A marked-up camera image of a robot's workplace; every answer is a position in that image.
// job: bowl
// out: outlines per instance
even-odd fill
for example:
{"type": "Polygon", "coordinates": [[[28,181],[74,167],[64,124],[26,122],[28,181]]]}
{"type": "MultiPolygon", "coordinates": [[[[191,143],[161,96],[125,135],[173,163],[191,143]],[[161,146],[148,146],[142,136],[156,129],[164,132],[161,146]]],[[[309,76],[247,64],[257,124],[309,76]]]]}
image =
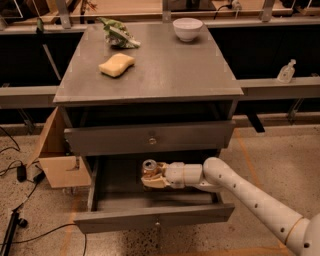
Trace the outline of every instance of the bowl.
{"type": "Polygon", "coordinates": [[[183,42],[191,42],[195,39],[203,26],[201,20],[193,18],[181,18],[173,22],[173,28],[176,35],[183,42]]]}

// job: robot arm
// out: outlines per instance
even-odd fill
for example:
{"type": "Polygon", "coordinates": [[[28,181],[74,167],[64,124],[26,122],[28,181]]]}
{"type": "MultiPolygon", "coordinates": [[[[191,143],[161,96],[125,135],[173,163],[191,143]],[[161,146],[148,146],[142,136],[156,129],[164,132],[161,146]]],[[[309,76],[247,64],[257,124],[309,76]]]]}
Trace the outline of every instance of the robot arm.
{"type": "Polygon", "coordinates": [[[320,240],[320,228],[317,228],[320,226],[320,215],[310,222],[241,178],[219,158],[208,158],[203,165],[146,160],[141,180],[145,186],[154,188],[192,186],[217,192],[221,186],[225,187],[295,254],[314,256],[320,252],[320,241],[316,241],[320,240]]]}

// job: plastic bottle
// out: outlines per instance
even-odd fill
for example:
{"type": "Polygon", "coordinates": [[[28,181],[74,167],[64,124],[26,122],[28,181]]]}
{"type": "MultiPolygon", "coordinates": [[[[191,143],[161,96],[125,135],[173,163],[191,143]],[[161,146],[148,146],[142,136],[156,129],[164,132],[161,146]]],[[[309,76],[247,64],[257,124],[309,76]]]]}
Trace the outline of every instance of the plastic bottle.
{"type": "Polygon", "coordinates": [[[294,74],[294,67],[293,65],[296,64],[296,60],[295,59],[292,59],[290,60],[289,64],[288,65],[285,65],[281,70],[280,70],[280,73],[277,77],[278,81],[281,82],[281,83],[290,83],[292,77],[293,77],[293,74],[294,74]]]}

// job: drawer handle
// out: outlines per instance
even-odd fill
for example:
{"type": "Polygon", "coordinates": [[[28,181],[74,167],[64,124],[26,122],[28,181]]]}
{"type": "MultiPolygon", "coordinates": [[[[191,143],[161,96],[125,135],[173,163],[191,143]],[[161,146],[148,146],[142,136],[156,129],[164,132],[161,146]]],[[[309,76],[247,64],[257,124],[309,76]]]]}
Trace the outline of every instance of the drawer handle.
{"type": "Polygon", "coordinates": [[[151,137],[151,138],[149,139],[149,144],[150,144],[150,145],[155,145],[155,144],[157,144],[156,138],[151,137]]]}

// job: speckled floor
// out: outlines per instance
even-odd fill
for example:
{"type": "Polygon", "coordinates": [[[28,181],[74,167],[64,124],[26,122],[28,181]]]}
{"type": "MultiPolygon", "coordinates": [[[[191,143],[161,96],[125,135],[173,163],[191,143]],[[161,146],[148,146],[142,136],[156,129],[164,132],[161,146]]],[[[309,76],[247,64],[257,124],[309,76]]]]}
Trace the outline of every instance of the speckled floor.
{"type": "MultiPolygon", "coordinates": [[[[282,116],[260,118],[266,132],[258,134],[245,118],[239,117],[239,127],[220,157],[242,177],[260,183],[273,197],[311,218],[320,212],[319,115],[298,117],[292,126],[282,116]]],[[[3,127],[21,151],[1,153],[0,170],[14,160],[25,163],[41,131],[41,125],[34,135],[26,135],[23,126],[3,127]]],[[[14,144],[0,131],[0,150],[8,146],[14,144]]],[[[37,173],[37,168],[31,167],[28,178],[37,173]]],[[[0,178],[0,241],[11,209],[24,201],[33,187],[27,181],[19,183],[15,169],[0,178]]],[[[65,194],[61,189],[52,189],[44,179],[21,208],[20,217],[29,224],[17,228],[14,240],[27,240],[72,223],[77,212],[86,211],[87,195],[85,188],[75,195],[65,194]]],[[[293,255],[231,193],[223,191],[222,197],[224,202],[236,205],[226,223],[90,234],[86,255],[293,255]]],[[[84,245],[84,235],[76,226],[68,226],[32,242],[14,244],[10,255],[83,255],[84,245]]]]}

